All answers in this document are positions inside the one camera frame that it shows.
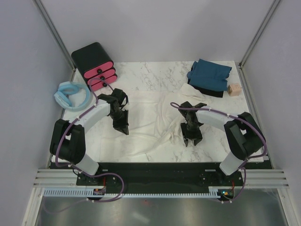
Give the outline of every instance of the light blue headband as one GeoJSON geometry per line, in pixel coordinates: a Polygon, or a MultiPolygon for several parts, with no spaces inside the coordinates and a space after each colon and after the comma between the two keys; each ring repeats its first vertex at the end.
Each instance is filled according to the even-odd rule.
{"type": "Polygon", "coordinates": [[[57,92],[54,94],[56,102],[64,109],[77,112],[85,109],[91,102],[91,93],[89,88],[82,83],[66,81],[59,85],[57,92]],[[72,102],[67,95],[73,95],[79,92],[79,89],[86,91],[86,98],[79,106],[72,106],[72,102]]]}

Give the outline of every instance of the folded dark cloth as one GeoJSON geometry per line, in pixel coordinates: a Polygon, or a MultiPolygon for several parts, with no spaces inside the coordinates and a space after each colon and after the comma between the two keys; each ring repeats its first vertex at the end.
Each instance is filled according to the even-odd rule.
{"type": "Polygon", "coordinates": [[[224,95],[224,91],[213,91],[213,90],[209,90],[209,89],[204,89],[204,88],[200,88],[200,87],[196,87],[196,86],[192,86],[193,88],[197,89],[198,91],[200,91],[202,94],[208,95],[208,96],[212,96],[212,97],[220,97],[222,98],[224,95]]]}
{"type": "Polygon", "coordinates": [[[190,85],[211,91],[226,91],[227,80],[232,67],[218,65],[206,60],[199,59],[194,62],[192,70],[188,72],[187,78],[190,85]]]}

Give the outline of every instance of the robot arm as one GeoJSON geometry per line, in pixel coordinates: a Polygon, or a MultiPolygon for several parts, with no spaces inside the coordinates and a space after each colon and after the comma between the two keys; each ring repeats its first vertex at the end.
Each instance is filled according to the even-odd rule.
{"type": "MultiPolygon", "coordinates": [[[[69,130],[67,136],[63,140],[62,146],[59,151],[59,158],[64,159],[75,165],[82,171],[94,175],[99,167],[99,164],[92,160],[86,154],[85,133],[87,133],[95,123],[105,116],[110,116],[113,119],[113,128],[126,135],[128,132],[128,111],[122,111],[124,105],[123,101],[126,99],[126,94],[120,89],[114,89],[111,95],[101,94],[98,97],[98,103],[94,109],[85,114],[79,121],[69,130]]],[[[57,152],[58,144],[70,125],[70,121],[59,119],[55,123],[53,135],[51,139],[50,152],[55,155],[57,152]]]]}
{"type": "MultiPolygon", "coordinates": [[[[192,106],[189,102],[181,104],[181,107],[212,109],[203,103],[192,106]]],[[[181,123],[183,139],[186,146],[188,145],[189,139],[194,141],[194,145],[197,145],[202,140],[203,137],[199,127],[203,124],[208,124],[226,132],[230,153],[220,164],[220,169],[226,176],[229,176],[237,171],[239,166],[248,157],[257,152],[263,146],[262,141],[254,133],[254,131],[238,120],[234,120],[213,111],[189,111],[181,109],[179,109],[179,111],[186,119],[186,123],[181,123]]],[[[263,136],[261,130],[250,113],[244,112],[239,115],[231,115],[247,121],[263,136]]]]}

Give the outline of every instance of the white cloth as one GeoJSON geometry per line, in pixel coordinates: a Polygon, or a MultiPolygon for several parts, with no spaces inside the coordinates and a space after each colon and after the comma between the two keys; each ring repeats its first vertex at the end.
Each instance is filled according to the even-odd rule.
{"type": "Polygon", "coordinates": [[[126,91],[129,99],[127,109],[129,135],[116,131],[112,120],[103,123],[99,161],[130,161],[131,157],[172,150],[182,151],[180,124],[185,119],[170,102],[192,105],[204,103],[205,97],[192,86],[184,84],[176,92],[126,91]]]}

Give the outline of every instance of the small wooden block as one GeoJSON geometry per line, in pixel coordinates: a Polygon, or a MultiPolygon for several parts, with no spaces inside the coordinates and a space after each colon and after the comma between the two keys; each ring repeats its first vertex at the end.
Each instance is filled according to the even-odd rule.
{"type": "Polygon", "coordinates": [[[241,93],[241,87],[238,83],[230,84],[228,86],[227,92],[230,97],[238,96],[241,93]]]}

